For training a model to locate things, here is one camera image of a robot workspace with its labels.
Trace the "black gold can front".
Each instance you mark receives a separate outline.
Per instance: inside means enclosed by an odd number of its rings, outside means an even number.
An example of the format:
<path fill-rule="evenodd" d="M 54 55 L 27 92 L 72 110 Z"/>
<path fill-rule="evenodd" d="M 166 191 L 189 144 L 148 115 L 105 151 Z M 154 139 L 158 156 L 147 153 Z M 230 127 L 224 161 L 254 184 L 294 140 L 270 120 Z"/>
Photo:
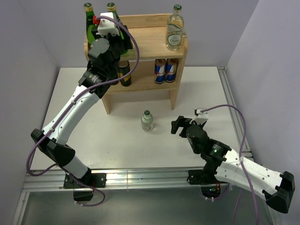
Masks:
<path fill-rule="evenodd" d="M 129 61 L 119 61 L 118 76 L 123 77 L 129 71 L 130 71 Z M 124 87 L 130 86 L 132 83 L 131 75 L 128 75 L 124 79 L 120 80 L 120 83 Z"/>

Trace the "small clear glass bottle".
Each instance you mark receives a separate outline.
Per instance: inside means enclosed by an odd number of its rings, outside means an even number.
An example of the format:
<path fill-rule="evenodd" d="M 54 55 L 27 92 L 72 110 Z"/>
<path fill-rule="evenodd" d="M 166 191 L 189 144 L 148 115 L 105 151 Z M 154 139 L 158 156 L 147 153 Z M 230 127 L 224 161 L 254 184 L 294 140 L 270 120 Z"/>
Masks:
<path fill-rule="evenodd" d="M 141 116 L 141 127 L 144 131 L 151 131 L 153 129 L 153 116 L 149 110 L 144 111 Z"/>

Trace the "green bottle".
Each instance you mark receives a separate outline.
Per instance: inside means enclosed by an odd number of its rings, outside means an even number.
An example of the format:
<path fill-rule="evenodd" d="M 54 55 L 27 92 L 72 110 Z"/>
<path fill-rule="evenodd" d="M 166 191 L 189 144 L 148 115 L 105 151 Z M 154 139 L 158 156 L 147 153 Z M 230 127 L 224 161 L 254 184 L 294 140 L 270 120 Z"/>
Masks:
<path fill-rule="evenodd" d="M 116 16 L 116 20 L 117 20 L 120 24 L 122 24 L 122 22 L 121 22 L 121 20 L 120 20 L 120 17 L 119 17 L 119 15 L 118 15 L 118 13 L 117 13 L 117 10 L 116 10 L 116 5 L 115 5 L 115 3 L 109 2 L 109 3 L 107 3 L 106 6 L 107 6 L 108 12 L 114 13 L 115 16 Z M 120 30 L 120 35 L 121 35 L 121 38 L 122 38 L 122 43 L 123 43 L 123 45 L 124 45 L 124 51 L 123 51 L 121 54 L 124 55 L 124 54 L 126 54 L 127 51 L 128 51 L 128 49 L 127 49 L 127 47 L 126 47 L 126 39 L 125 39 L 125 36 L 124 36 L 125 33 L 123 32 L 123 30 L 122 30 L 121 28 L 119 28 L 119 30 Z"/>
<path fill-rule="evenodd" d="M 84 10 L 86 13 L 86 37 L 88 41 L 88 47 L 91 46 L 91 44 L 95 41 L 95 32 L 96 32 L 96 25 L 93 23 L 94 19 L 94 11 L 93 6 L 91 3 L 85 3 L 84 4 Z"/>

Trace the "large clear soda water bottle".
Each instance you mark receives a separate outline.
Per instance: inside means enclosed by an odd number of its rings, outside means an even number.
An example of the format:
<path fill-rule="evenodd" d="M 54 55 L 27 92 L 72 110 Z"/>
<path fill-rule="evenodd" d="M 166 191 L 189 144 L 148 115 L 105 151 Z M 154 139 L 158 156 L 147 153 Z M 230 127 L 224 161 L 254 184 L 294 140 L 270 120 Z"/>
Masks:
<path fill-rule="evenodd" d="M 169 50 L 181 48 L 182 40 L 185 36 L 184 19 L 181 11 L 181 5 L 174 5 L 173 13 L 167 19 L 165 45 Z"/>

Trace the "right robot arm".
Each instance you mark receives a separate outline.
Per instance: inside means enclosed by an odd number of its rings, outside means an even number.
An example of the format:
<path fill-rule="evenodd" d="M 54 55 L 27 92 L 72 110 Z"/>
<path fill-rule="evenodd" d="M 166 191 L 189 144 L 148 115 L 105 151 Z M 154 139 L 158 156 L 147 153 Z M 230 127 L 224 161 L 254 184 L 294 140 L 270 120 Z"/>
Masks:
<path fill-rule="evenodd" d="M 288 213 L 295 191 L 294 176 L 290 172 L 276 172 L 265 168 L 228 145 L 214 140 L 204 131 L 202 124 L 179 116 L 171 122 L 171 133 L 182 128 L 180 137 L 186 138 L 195 154 L 206 162 L 202 169 L 188 172 L 191 185 L 230 183 L 264 199 L 269 207 Z"/>

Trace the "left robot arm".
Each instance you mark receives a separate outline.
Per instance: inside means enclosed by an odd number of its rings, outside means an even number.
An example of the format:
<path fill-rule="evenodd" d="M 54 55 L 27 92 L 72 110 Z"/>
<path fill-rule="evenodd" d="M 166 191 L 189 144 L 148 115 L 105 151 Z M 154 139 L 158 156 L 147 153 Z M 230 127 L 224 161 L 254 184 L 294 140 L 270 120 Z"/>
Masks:
<path fill-rule="evenodd" d="M 118 63 L 124 50 L 120 36 L 106 35 L 96 39 L 88 52 L 87 70 L 78 82 L 72 97 L 59 114 L 42 130 L 34 129 L 31 138 L 39 150 L 63 168 L 80 187 L 91 183 L 91 169 L 67 145 L 68 139 L 86 112 L 117 82 Z"/>

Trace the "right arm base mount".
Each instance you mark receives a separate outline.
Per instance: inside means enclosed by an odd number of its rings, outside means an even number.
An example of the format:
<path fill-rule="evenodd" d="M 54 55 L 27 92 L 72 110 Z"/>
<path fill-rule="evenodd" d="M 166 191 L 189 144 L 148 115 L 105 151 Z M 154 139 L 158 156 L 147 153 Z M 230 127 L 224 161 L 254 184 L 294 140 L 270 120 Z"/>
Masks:
<path fill-rule="evenodd" d="M 205 173 L 203 169 L 189 170 L 187 183 L 199 185 L 202 198 L 211 202 L 221 199 L 230 190 L 228 183 L 218 181 L 214 175 Z"/>

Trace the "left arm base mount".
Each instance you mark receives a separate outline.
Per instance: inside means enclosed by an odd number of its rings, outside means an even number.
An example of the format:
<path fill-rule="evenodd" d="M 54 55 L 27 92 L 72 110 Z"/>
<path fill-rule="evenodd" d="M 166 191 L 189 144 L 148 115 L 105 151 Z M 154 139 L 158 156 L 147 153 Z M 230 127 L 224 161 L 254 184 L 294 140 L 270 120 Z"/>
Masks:
<path fill-rule="evenodd" d="M 90 173 L 87 177 L 82 177 L 81 179 L 66 173 L 63 184 L 64 189 L 73 190 L 73 199 L 75 203 L 85 207 L 98 206 L 104 202 L 105 194 L 99 188 L 105 188 L 105 186 L 106 173 Z M 101 194 L 102 200 L 98 203 L 88 203 L 95 194 Z"/>

